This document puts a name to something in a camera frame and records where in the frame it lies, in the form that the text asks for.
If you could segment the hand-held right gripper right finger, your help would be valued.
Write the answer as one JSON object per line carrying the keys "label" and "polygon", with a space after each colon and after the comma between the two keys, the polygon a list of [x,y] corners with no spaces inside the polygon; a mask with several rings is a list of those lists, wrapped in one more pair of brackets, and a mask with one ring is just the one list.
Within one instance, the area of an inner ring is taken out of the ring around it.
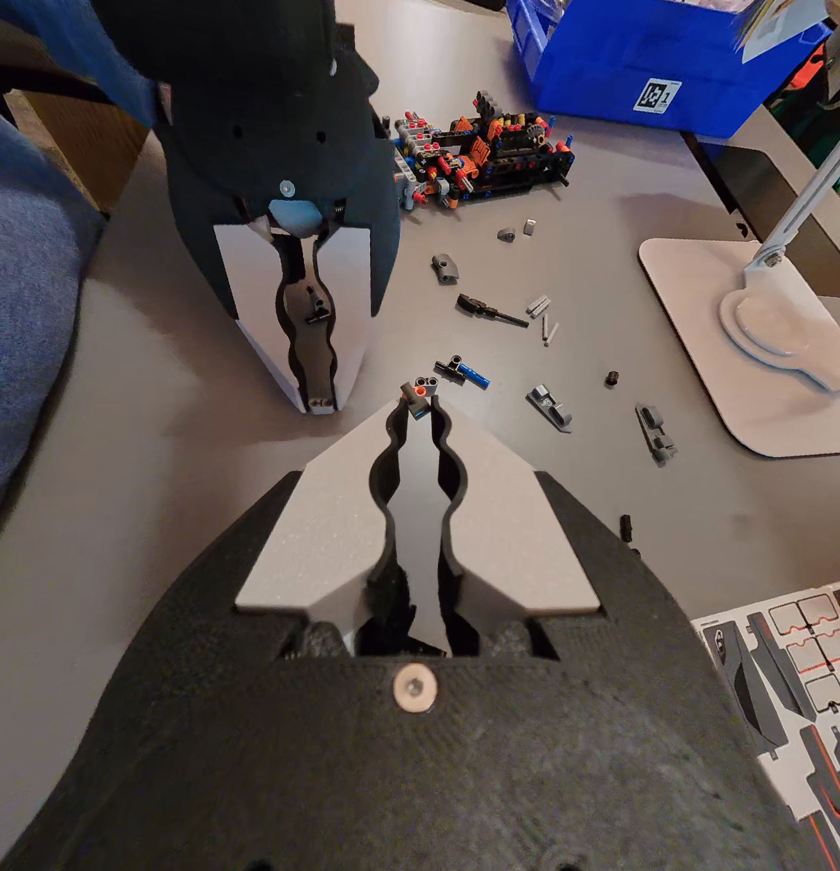
{"label": "hand-held right gripper right finger", "polygon": [[535,468],[455,406],[432,400],[437,481],[447,495],[438,598],[455,656],[547,617],[596,616],[598,594]]}

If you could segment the dark grey lego plate assembly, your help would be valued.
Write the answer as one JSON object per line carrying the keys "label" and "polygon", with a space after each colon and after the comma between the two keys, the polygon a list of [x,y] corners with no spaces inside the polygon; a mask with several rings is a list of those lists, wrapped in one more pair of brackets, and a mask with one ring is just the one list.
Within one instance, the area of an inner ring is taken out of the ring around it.
{"label": "dark grey lego plate assembly", "polygon": [[561,433],[571,433],[572,414],[558,401],[549,389],[540,384],[527,395],[526,400],[537,410],[546,421]]}

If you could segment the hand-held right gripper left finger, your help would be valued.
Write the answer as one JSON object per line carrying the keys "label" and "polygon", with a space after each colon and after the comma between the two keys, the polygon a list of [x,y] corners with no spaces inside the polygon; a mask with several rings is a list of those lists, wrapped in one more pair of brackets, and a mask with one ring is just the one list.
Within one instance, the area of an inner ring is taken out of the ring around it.
{"label": "hand-held right gripper left finger", "polygon": [[235,607],[333,625],[360,652],[406,649],[414,621],[389,503],[401,483],[405,398],[386,403],[305,466]]}

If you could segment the black connector with blue pin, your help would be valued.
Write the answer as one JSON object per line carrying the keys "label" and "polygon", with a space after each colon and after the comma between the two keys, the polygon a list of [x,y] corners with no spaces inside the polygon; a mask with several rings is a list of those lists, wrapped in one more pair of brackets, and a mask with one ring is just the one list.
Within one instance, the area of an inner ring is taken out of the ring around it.
{"label": "black connector with blue pin", "polygon": [[458,354],[454,354],[447,362],[436,361],[435,370],[454,383],[470,382],[484,390],[491,384],[489,379],[467,366]]}

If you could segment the white desk stand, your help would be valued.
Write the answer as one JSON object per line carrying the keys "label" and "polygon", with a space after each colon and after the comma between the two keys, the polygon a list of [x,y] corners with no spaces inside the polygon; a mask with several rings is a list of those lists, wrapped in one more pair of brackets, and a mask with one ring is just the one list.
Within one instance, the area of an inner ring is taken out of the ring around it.
{"label": "white desk stand", "polygon": [[648,239],[639,260],[730,434],[840,455],[840,326],[786,248],[840,177],[840,142],[762,244]]}

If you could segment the multicoloured lego car chassis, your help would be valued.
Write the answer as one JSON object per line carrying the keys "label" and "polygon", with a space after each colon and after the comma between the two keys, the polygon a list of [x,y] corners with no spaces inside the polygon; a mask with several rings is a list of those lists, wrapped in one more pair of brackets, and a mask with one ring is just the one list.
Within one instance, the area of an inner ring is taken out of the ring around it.
{"label": "multicoloured lego car chassis", "polygon": [[568,184],[575,161],[572,137],[556,139],[555,117],[509,113],[487,91],[473,100],[474,115],[460,115],[447,128],[407,111],[395,119],[393,181],[404,212],[434,203],[454,211],[462,203],[489,201]]}

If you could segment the lego sticker sheet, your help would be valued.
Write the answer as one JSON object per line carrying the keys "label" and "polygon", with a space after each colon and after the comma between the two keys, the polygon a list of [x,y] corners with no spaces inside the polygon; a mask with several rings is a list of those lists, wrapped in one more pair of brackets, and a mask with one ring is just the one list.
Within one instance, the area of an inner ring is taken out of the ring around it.
{"label": "lego sticker sheet", "polygon": [[840,583],[693,620],[820,869],[840,869]]}

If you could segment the lego instruction booklet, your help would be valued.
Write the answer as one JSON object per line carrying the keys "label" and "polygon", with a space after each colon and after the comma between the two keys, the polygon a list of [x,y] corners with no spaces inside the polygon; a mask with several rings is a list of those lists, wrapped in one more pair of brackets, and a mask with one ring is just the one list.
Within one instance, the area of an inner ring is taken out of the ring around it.
{"label": "lego instruction booklet", "polygon": [[826,18],[824,1],[752,1],[734,19],[736,48],[746,64]]}

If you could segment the blue storage bin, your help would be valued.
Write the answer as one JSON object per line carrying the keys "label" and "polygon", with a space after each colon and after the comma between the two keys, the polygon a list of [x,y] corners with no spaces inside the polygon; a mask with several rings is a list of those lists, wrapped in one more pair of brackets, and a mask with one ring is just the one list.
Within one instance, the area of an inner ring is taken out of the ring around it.
{"label": "blue storage bin", "polygon": [[831,34],[826,18],[746,64],[723,2],[505,4],[537,108],[729,138]]}

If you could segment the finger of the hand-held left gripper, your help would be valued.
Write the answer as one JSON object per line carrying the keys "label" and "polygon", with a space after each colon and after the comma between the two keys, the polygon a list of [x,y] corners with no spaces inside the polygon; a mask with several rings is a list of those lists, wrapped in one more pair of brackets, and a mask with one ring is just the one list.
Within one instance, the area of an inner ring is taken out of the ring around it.
{"label": "finger of the hand-held left gripper", "polygon": [[238,325],[287,399],[306,412],[300,383],[289,362],[291,340],[280,323],[284,271],[267,223],[215,225]]}
{"label": "finger of the hand-held left gripper", "polygon": [[341,226],[314,254],[330,316],[323,324],[323,364],[334,408],[346,407],[372,338],[370,231]]}

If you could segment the person's left forearm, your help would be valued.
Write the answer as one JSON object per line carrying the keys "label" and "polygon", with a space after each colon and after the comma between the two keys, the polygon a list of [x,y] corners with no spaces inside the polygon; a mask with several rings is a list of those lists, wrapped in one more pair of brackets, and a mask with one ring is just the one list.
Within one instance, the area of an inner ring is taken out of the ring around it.
{"label": "person's left forearm", "polygon": [[38,38],[66,71],[93,82],[142,125],[164,122],[157,85],[118,52],[89,1],[0,1],[0,19]]}

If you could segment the long dark grey plate assembly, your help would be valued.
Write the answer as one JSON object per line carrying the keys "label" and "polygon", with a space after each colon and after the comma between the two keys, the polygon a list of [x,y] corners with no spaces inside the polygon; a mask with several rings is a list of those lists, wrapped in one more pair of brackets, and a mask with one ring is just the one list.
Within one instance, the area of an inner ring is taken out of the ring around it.
{"label": "long dark grey plate assembly", "polygon": [[635,405],[635,413],[654,462],[664,467],[678,452],[675,441],[665,431],[664,417],[657,407],[640,402]]}

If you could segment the black lego axle assembly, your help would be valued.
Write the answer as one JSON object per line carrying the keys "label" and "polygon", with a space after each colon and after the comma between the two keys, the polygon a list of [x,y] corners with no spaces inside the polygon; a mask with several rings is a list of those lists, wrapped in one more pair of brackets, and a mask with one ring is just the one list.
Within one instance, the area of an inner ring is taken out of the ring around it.
{"label": "black lego axle assembly", "polygon": [[473,317],[480,317],[491,321],[502,321],[510,323],[519,328],[528,328],[529,321],[524,321],[510,314],[500,312],[499,310],[488,306],[479,299],[470,297],[467,294],[459,294],[457,298],[457,308]]}

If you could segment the wooden cabinet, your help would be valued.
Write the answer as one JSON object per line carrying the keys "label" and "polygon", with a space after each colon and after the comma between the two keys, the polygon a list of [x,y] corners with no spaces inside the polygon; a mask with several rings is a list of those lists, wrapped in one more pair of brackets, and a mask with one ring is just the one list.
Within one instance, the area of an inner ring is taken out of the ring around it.
{"label": "wooden cabinet", "polygon": [[5,96],[18,128],[99,212],[118,203],[148,129],[116,105],[13,90]]}

